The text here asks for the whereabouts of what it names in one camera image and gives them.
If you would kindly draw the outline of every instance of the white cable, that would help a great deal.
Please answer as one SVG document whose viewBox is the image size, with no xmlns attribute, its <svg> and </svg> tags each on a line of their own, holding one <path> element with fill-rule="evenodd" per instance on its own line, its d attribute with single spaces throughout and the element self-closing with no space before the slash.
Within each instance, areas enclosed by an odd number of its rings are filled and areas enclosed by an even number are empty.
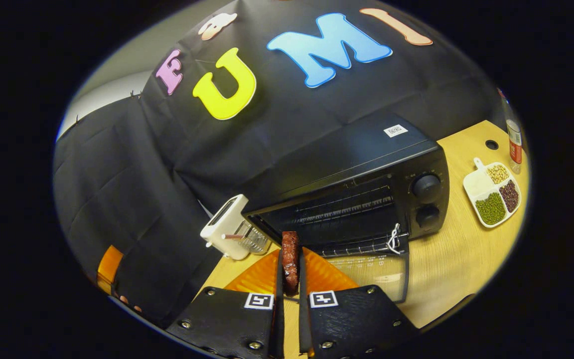
<svg viewBox="0 0 574 359">
<path fill-rule="evenodd" d="M 396 248 L 400 246 L 400 241 L 397 240 L 399 229 L 400 229 L 400 223 L 396 223 L 396 227 L 394 228 L 394 230 L 391 231 L 391 238 L 389 239 L 389 241 L 387 241 L 387 247 L 389 247 L 389 249 L 396 254 L 400 254 L 400 252 L 396 250 Z"/>
</svg>

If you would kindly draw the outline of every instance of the red beans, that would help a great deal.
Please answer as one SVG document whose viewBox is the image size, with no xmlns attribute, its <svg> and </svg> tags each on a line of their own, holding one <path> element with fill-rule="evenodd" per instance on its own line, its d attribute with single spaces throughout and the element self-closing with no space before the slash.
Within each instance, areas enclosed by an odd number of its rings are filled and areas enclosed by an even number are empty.
<svg viewBox="0 0 574 359">
<path fill-rule="evenodd" d="M 517 194 L 517 191 L 515 190 L 515 183 L 513 180 L 511 179 L 508 181 L 506 186 L 500 187 L 499 193 L 502 194 L 504 203 L 506 203 L 506 209 L 508 209 L 508 211 L 511 213 L 515 211 L 515 208 L 519 203 L 519 194 Z"/>
</svg>

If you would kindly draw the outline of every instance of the orange object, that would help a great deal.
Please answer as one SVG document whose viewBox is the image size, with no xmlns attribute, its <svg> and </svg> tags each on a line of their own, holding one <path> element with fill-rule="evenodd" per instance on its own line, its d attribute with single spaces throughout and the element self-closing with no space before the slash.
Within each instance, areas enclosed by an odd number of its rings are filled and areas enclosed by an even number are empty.
<svg viewBox="0 0 574 359">
<path fill-rule="evenodd" d="M 382 22 L 391 26 L 392 28 L 394 28 L 395 30 L 400 32 L 400 34 L 402 34 L 405 37 L 405 40 L 408 43 L 411 43 L 411 44 L 417 45 L 417 46 L 431 45 L 433 43 L 433 41 L 430 38 L 423 36 L 421 34 L 418 34 L 417 32 L 415 32 L 414 29 L 401 23 L 400 20 L 393 18 L 385 10 L 366 8 L 366 9 L 360 9 L 360 12 L 363 14 L 370 14 L 371 16 L 373 16 L 373 17 L 377 18 L 378 20 L 381 20 Z"/>
<path fill-rule="evenodd" d="M 123 259 L 123 253 L 111 245 L 103 254 L 99 268 L 96 271 L 97 285 L 109 295 L 112 294 L 112 283 L 121 259 Z"/>
<path fill-rule="evenodd" d="M 265 255 L 232 280 L 224 289 L 275 295 L 278 253 L 280 253 L 279 249 Z"/>
<path fill-rule="evenodd" d="M 342 291 L 358 288 L 358 284 L 342 273 L 333 264 L 315 252 L 303 247 L 307 275 L 307 295 L 311 292 Z"/>
</svg>

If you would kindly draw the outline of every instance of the divided tray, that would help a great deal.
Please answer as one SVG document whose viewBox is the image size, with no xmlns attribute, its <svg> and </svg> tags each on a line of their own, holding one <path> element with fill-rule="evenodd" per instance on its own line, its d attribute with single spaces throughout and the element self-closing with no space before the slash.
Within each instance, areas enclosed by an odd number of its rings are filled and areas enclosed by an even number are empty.
<svg viewBox="0 0 574 359">
<path fill-rule="evenodd" d="M 517 211 L 522 203 L 522 193 L 515 177 L 504 164 L 494 162 L 484 165 L 477 157 L 473 161 L 477 170 L 469 173 L 464 178 L 464 190 L 469 196 L 480 223 L 487 228 L 497 227 Z M 506 171 L 508 177 L 502 179 L 499 183 L 495 183 L 490 171 L 503 173 L 502 169 Z M 514 191 L 510 189 L 510 182 L 514 184 Z"/>
</svg>

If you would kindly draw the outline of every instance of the green beans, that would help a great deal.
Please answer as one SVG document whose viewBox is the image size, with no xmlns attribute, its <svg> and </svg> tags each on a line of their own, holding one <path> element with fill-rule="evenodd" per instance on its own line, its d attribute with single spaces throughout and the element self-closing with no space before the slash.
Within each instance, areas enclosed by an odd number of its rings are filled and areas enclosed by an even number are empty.
<svg viewBox="0 0 574 359">
<path fill-rule="evenodd" d="M 480 217 L 488 225 L 493 225 L 504 219 L 506 209 L 499 193 L 493 192 L 485 200 L 476 200 L 475 207 L 480 212 Z"/>
</svg>

